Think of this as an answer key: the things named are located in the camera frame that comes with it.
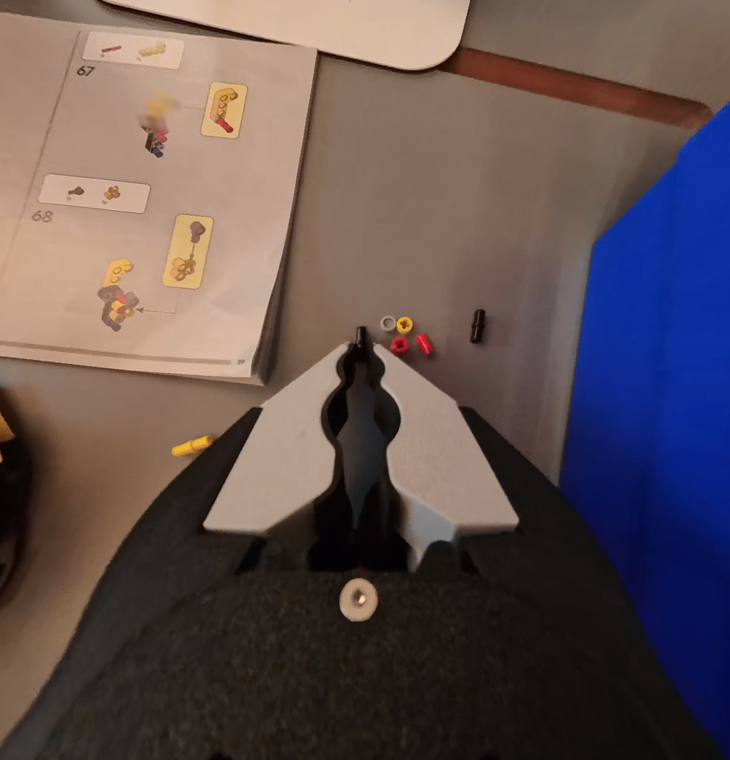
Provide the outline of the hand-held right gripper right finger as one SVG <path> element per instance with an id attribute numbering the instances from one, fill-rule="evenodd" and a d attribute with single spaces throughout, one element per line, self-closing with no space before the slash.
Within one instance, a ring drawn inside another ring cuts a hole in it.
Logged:
<path id="1" fill-rule="evenodd" d="M 518 527 L 518 514 L 457 402 L 381 345 L 372 345 L 372 355 L 399 417 L 385 459 L 409 569 L 417 570 L 434 543 Z"/>

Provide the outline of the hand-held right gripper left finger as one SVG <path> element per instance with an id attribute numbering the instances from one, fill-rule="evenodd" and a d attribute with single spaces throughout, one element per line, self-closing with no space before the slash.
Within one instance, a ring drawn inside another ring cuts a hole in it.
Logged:
<path id="1" fill-rule="evenodd" d="M 262 538 L 302 550 L 343 551 L 353 509 L 337 430 L 347 420 L 347 361 L 357 343 L 328 353 L 261 406 L 203 522 L 211 534 Z"/>

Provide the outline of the lego car model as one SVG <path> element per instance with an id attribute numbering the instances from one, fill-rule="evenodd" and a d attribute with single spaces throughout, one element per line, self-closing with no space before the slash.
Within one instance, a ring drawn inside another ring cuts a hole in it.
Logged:
<path id="1" fill-rule="evenodd" d="M 0 387 L 0 595 L 25 551 L 33 470 L 16 408 Z"/>

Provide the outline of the lego instruction booklet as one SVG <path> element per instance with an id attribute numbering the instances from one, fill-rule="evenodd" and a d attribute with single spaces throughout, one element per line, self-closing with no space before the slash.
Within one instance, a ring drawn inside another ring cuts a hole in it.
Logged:
<path id="1" fill-rule="evenodd" d="M 0 357 L 262 385 L 317 68 L 0 12 Z"/>

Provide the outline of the blue plastic bin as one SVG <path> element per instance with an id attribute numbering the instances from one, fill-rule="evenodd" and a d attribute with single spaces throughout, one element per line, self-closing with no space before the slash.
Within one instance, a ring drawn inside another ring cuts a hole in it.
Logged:
<path id="1" fill-rule="evenodd" d="M 730 758 L 730 101 L 591 253 L 560 485 Z"/>

